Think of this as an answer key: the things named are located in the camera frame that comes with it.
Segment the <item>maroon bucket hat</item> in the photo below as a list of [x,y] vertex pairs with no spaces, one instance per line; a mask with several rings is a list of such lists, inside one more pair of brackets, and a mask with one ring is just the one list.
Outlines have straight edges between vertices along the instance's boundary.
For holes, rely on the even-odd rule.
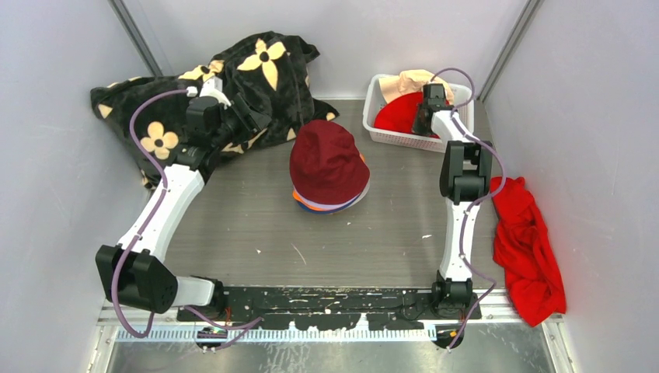
[[289,173],[294,198],[317,211],[355,200],[371,176],[352,133],[328,120],[301,127],[289,157]]

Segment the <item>orange bucket hat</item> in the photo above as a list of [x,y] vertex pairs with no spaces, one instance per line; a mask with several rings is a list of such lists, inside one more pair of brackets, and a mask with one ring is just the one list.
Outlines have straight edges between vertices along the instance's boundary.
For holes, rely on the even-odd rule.
[[348,209],[368,192],[370,169],[353,145],[294,145],[289,158],[292,197],[318,214]]

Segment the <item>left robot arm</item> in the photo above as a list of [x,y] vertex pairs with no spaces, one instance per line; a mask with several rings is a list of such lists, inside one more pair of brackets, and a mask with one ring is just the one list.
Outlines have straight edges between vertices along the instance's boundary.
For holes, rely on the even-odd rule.
[[228,130],[230,135],[244,130],[259,137],[270,121],[252,110],[241,95],[229,99],[215,89],[207,93],[176,89],[142,103],[131,115],[128,130],[161,179],[144,210],[117,244],[99,248],[96,265],[106,298],[116,313],[124,306],[153,314],[163,314],[171,308],[196,307],[205,319],[215,321],[227,309],[223,283],[206,277],[176,276],[164,260],[173,233],[216,169],[221,152],[212,145],[182,144],[175,149],[172,160],[162,166],[154,157],[155,151],[141,144],[134,129],[138,116],[148,106],[159,99],[181,95],[191,98],[186,122],[194,130],[209,131],[217,127]]

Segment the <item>lilac bucket hat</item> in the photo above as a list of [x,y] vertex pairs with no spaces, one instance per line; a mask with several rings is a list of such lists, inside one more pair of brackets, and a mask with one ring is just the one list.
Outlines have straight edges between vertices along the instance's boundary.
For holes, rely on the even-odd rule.
[[340,206],[344,206],[345,204],[352,204],[352,206],[353,206],[353,205],[355,205],[354,200],[358,197],[358,195],[355,196],[354,198],[352,198],[351,200],[349,200],[347,202],[344,202],[342,204],[320,204],[320,203],[312,202],[308,199],[305,199],[303,196],[301,196],[298,193],[298,191],[296,189],[293,189],[293,192],[292,192],[292,196],[293,196],[293,198],[296,202],[300,201],[303,204],[306,204],[307,206],[310,206],[312,208],[319,209],[319,210],[335,209],[335,208],[339,208]]

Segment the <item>red bucket hat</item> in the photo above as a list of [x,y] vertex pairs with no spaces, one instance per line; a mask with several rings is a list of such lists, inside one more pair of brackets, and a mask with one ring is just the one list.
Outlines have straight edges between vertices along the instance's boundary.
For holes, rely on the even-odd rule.
[[394,99],[378,112],[373,127],[402,134],[416,134],[413,124],[422,100],[422,92],[413,92]]

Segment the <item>white plastic basket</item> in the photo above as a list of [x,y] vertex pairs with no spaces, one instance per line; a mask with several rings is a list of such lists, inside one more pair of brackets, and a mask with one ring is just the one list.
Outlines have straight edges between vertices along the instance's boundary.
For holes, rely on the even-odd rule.
[[[439,138],[424,137],[417,134],[404,134],[375,127],[375,118],[386,105],[385,98],[380,89],[379,79],[393,76],[390,74],[376,74],[371,78],[362,110],[363,128],[369,133],[371,140],[378,143],[444,153],[445,144]],[[455,101],[457,103],[464,103],[472,95],[472,90],[468,86],[455,83],[449,83],[449,86],[455,95]],[[458,115],[465,127],[470,132],[474,132],[474,102],[470,101],[467,105],[460,107],[458,109]]]

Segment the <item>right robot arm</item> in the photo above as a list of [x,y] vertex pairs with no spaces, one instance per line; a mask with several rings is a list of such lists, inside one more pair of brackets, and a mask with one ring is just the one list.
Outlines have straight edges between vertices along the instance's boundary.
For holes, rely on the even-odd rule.
[[472,253],[477,202],[490,191],[492,155],[462,122],[441,83],[422,88],[413,130],[436,134],[445,146],[438,185],[445,199],[447,228],[429,307],[441,319],[464,320],[477,309],[472,271],[466,262]]

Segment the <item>blue bucket hat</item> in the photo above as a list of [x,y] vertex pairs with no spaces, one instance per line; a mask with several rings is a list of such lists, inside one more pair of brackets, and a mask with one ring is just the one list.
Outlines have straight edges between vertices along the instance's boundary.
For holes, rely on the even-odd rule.
[[310,206],[307,206],[306,204],[303,204],[300,201],[297,202],[297,205],[303,211],[307,211],[307,212],[310,212],[312,214],[336,214],[336,213],[339,213],[341,211],[347,210],[348,208],[350,208],[352,206],[352,204],[345,204],[344,206],[340,206],[339,208],[335,208],[335,209],[319,210],[319,209],[315,209],[315,208],[312,208]]

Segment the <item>beige bucket hat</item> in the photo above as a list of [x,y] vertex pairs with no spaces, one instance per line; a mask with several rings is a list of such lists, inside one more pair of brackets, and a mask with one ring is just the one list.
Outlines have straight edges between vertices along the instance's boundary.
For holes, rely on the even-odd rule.
[[446,100],[449,104],[455,103],[455,96],[450,85],[431,73],[423,69],[413,69],[401,71],[398,75],[388,75],[378,79],[382,96],[386,103],[398,99],[414,92],[421,92],[423,87],[429,83],[441,83],[445,89]]

